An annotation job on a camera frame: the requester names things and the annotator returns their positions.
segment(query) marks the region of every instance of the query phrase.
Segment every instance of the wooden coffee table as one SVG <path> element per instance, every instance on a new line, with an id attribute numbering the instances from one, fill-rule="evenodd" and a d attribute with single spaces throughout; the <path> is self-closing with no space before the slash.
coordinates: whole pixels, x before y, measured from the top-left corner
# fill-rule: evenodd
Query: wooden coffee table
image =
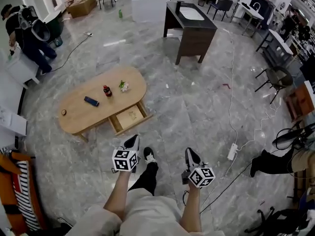
<path id="1" fill-rule="evenodd" d="M 120 82 L 129 84 L 126 92 L 119 89 Z M 103 85 L 110 87 L 113 95 L 107 97 Z M 109 120 L 116 135 L 149 119 L 142 98 L 147 85 L 134 67 L 115 67 L 76 87 L 61 101 L 59 123 L 61 128 L 72 135 L 88 141 L 82 134 Z M 88 96 L 99 102 L 98 107 L 84 101 Z"/>

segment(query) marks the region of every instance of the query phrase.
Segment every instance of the black t-shirt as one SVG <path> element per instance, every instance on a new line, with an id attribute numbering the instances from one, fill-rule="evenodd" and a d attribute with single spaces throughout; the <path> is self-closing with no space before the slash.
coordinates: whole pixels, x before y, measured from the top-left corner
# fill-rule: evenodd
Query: black t-shirt
<path id="1" fill-rule="evenodd" d="M 20 10 L 19 6 L 13 7 L 10 10 L 9 15 L 15 12 L 19 12 L 19 10 Z M 15 31 L 16 41 L 19 43 L 21 47 L 23 47 L 23 37 L 24 37 L 24 34 L 27 34 L 27 33 L 26 31 L 22 32 L 22 29 L 16 29 L 19 27 L 20 27 L 20 23 L 19 23 L 18 14 L 13 15 L 6 20 L 6 23 L 5 23 L 6 31 L 8 32 L 9 35 L 11 35 L 11 33 Z"/>

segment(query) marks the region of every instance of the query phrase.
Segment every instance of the beige shirt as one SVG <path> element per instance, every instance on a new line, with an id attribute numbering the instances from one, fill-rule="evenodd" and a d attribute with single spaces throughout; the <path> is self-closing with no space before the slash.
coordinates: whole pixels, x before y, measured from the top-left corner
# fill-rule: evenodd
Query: beige shirt
<path id="1" fill-rule="evenodd" d="M 314 155 L 315 151 L 302 150 L 300 152 L 294 152 L 292 158 L 292 170 L 293 172 L 303 171 L 309 168 L 309 159 Z"/>
<path id="2" fill-rule="evenodd" d="M 175 200 L 153 197 L 145 189 L 128 192 L 125 212 L 121 221 L 116 214 L 93 206 L 66 236 L 224 236 L 223 232 L 186 232 L 179 224 L 181 214 Z"/>

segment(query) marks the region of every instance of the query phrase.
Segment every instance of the gray tile floor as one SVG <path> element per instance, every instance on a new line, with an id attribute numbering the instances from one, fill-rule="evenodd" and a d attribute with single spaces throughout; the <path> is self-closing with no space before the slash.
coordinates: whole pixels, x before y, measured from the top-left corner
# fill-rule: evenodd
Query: gray tile floor
<path id="1" fill-rule="evenodd" d="M 123 19 L 118 17 L 119 9 Z M 255 142 L 238 152 L 224 178 L 231 165 L 226 157 L 236 139 L 229 118 L 231 90 L 223 85 L 232 86 L 233 56 L 230 114 L 238 131 L 237 145 L 253 139 L 254 129 L 260 128 L 266 113 L 275 114 L 269 107 L 274 89 L 265 86 L 254 93 L 265 79 L 261 76 L 256 80 L 255 76 L 267 67 L 261 54 L 255 52 L 259 42 L 241 36 L 242 29 L 228 21 L 214 20 L 218 30 L 202 64 L 197 63 L 197 57 L 183 57 L 180 65 L 175 65 L 178 39 L 162 38 L 163 22 L 134 22 L 130 0 L 118 0 L 114 8 L 107 1 L 105 7 L 95 8 L 87 17 L 65 20 L 64 43 L 56 50 L 58 57 L 52 62 L 53 68 L 62 65 L 69 52 L 86 37 L 83 32 L 94 35 L 73 52 L 62 69 L 41 77 L 40 85 L 29 84 L 22 111 L 28 120 L 26 149 L 36 156 L 40 198 L 51 219 L 61 216 L 74 223 L 89 206 L 106 201 L 117 178 L 117 174 L 111 173 L 111 155 L 126 135 L 139 133 L 141 150 L 146 146 L 153 148 L 159 162 L 156 194 L 174 198 L 180 209 L 184 208 L 182 195 L 187 188 L 181 184 L 186 147 L 199 152 L 217 176 L 212 185 L 201 191 L 202 202 L 212 193 L 203 207 L 263 148 L 275 150 L 271 142 L 277 132 L 291 126 L 284 104 L 276 117 L 262 122 Z M 104 43 L 123 39 L 124 43 L 103 47 Z M 58 106 L 64 94 L 116 65 L 139 69 L 148 85 L 144 102 L 154 116 L 120 137 L 115 137 L 110 124 L 105 123 L 85 134 L 89 137 L 87 144 L 64 133 L 58 123 Z M 130 179 L 131 185 L 144 167 L 142 160 Z M 204 230 L 223 230 L 227 236 L 243 235 L 245 228 L 259 221 L 257 209 L 267 212 L 270 206 L 277 209 L 288 206 L 290 200 L 286 197 L 293 189 L 290 175 L 257 174 L 252 179 L 248 172 L 202 214 Z"/>

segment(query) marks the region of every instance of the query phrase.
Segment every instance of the striped pillow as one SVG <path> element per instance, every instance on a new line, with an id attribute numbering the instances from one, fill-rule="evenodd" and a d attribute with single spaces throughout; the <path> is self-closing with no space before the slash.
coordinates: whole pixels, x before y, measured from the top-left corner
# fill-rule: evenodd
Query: striped pillow
<path id="1" fill-rule="evenodd" d="M 13 188 L 16 199 L 18 201 L 18 208 L 25 218 L 25 222 L 31 231 L 37 231 L 41 229 L 38 219 L 34 213 L 30 188 L 29 188 L 29 162 L 20 161 L 16 163 L 16 166 L 21 170 L 22 174 L 13 175 Z"/>

